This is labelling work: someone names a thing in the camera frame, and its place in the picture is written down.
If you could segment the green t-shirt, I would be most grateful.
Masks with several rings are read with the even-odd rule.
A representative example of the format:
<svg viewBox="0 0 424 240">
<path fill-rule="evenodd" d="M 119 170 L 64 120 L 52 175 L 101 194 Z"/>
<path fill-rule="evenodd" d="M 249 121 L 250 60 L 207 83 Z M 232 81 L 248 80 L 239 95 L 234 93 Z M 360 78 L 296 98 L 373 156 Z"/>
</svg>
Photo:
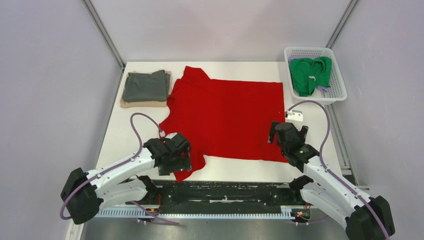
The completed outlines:
<svg viewBox="0 0 424 240">
<path fill-rule="evenodd" d="M 333 61 L 327 56 L 294 58 L 289 62 L 289 72 L 294 91 L 300 97 L 311 96 L 315 90 L 328 92 Z"/>
</svg>

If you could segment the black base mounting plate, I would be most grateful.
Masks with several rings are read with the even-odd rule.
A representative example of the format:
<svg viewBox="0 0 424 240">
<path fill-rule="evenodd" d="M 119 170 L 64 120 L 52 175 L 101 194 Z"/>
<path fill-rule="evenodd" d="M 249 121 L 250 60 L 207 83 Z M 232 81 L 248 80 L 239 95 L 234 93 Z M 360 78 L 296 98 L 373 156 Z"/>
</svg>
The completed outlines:
<svg viewBox="0 0 424 240">
<path fill-rule="evenodd" d="M 165 214 L 277 213 L 281 206 L 306 203 L 287 183 L 153 180 L 155 188 L 138 201 Z"/>
</svg>

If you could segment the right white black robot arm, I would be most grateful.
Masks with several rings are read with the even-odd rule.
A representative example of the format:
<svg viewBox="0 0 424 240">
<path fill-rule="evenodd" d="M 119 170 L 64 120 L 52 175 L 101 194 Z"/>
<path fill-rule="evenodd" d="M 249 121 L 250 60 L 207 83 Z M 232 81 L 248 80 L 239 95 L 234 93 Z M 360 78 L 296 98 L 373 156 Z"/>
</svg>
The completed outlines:
<svg viewBox="0 0 424 240">
<path fill-rule="evenodd" d="M 289 199 L 306 202 L 336 221 L 350 240 L 388 240 L 396 232 L 389 202 L 372 197 L 327 164 L 321 153 L 306 144 L 308 127 L 272 122 L 269 143 L 276 142 L 288 163 L 303 175 L 289 183 Z"/>
</svg>

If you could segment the white plastic basket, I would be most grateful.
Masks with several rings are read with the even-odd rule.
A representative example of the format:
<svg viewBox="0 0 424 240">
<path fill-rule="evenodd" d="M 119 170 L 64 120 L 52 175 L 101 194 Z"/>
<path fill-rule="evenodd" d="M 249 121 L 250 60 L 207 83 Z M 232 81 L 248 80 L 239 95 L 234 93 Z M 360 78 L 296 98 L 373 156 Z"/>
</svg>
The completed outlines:
<svg viewBox="0 0 424 240">
<path fill-rule="evenodd" d="M 347 91 L 340 72 L 334 52 L 326 47 L 311 47 L 311 46 L 290 46 L 284 49 L 285 65 L 289 91 L 294 103 L 313 100 L 322 105 L 330 105 L 337 101 L 344 101 L 347 98 Z M 321 92 L 316 89 L 311 96 L 301 97 L 293 89 L 289 62 L 297 58 L 315 59 L 318 57 L 329 57 L 332 59 L 332 71 L 330 76 L 330 89 L 327 92 Z"/>
</svg>

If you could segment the red t-shirt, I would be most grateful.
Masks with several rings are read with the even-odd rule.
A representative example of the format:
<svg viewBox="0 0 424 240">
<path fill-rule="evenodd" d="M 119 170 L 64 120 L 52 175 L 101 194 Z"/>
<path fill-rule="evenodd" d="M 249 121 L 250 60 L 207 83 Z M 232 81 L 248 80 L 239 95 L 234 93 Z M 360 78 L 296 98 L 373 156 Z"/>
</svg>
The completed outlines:
<svg viewBox="0 0 424 240">
<path fill-rule="evenodd" d="M 167 99 L 166 133 L 180 133 L 191 145 L 192 171 L 205 156 L 284 163 L 281 149 L 269 143 L 273 122 L 285 121 L 283 84 L 210 78 L 186 66 Z"/>
</svg>

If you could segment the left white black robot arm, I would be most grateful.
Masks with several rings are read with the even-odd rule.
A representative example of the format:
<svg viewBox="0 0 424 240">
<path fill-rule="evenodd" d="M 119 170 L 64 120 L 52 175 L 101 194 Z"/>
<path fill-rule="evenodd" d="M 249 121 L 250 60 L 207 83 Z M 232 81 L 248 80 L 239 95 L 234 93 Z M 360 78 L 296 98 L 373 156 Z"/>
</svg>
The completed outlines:
<svg viewBox="0 0 424 240">
<path fill-rule="evenodd" d="M 59 216 L 80 225 L 100 211 L 132 201 L 153 203 L 157 190 L 148 176 L 133 176 L 156 168 L 160 176 L 192 169 L 190 142 L 181 133 L 151 138 L 136 152 L 105 167 L 74 169 L 60 193 Z"/>
</svg>

